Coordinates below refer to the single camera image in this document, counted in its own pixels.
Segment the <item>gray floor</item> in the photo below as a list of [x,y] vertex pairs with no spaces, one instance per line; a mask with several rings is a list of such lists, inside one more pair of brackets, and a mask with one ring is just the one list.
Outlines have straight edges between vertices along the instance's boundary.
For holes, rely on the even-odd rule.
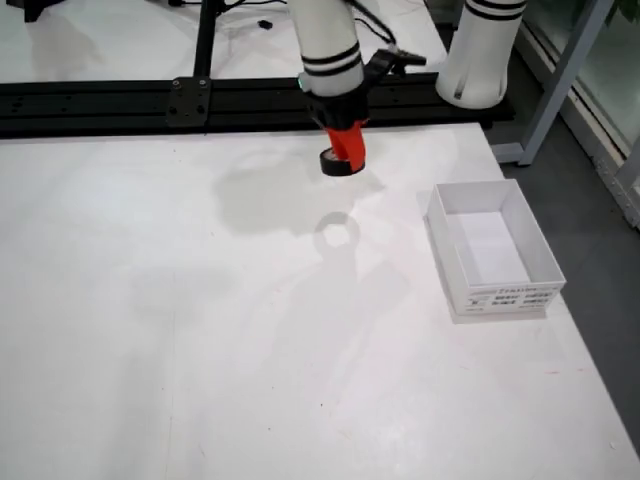
[[[541,89],[517,55],[509,78],[523,123]],[[498,125],[488,137],[504,131]],[[558,258],[568,280],[564,298],[640,453],[640,232],[625,222],[561,119],[532,166],[503,171],[520,183]]]

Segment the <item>black bracket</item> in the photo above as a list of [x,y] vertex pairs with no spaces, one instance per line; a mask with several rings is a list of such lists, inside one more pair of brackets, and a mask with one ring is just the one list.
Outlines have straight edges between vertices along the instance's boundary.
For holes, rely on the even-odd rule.
[[31,23],[38,20],[45,8],[62,1],[64,0],[7,0],[7,5],[22,8],[24,10],[24,21]]
[[209,119],[211,80],[208,77],[178,77],[171,82],[167,125],[204,128]]

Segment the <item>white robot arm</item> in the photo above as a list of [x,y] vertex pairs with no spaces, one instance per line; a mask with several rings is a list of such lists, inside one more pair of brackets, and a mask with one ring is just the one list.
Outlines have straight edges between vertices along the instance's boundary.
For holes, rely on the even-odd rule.
[[300,87],[314,120],[329,134],[331,147],[321,156],[325,174],[353,175],[364,168],[360,131],[367,121],[367,93],[390,71],[424,65],[426,59],[402,52],[390,34],[388,50],[378,50],[366,65],[360,54],[351,6],[371,15],[357,0],[288,0],[304,71]]

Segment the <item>metal frame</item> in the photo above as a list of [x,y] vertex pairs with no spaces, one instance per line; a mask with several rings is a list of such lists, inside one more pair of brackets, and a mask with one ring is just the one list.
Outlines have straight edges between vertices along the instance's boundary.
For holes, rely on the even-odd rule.
[[531,165],[560,112],[580,68],[591,50],[614,0],[592,0],[584,10],[565,47],[522,140],[493,147],[500,163]]
[[636,187],[640,180],[640,140],[637,140],[631,155],[618,168],[605,158],[594,160],[596,171],[602,178],[624,217],[634,228],[640,228],[640,189]]
[[[0,138],[315,130],[295,78],[211,80],[219,0],[203,0],[192,77],[173,81],[0,84]],[[508,101],[454,107],[436,74],[387,76],[369,92],[374,127],[510,120]]]

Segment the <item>white cylinder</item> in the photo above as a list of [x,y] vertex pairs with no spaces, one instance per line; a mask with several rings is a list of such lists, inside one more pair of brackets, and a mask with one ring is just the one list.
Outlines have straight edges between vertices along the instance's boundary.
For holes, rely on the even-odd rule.
[[289,0],[305,88],[320,97],[355,90],[364,80],[360,45],[344,0]]
[[436,90],[468,109],[490,108],[507,91],[507,67],[526,0],[466,0]]

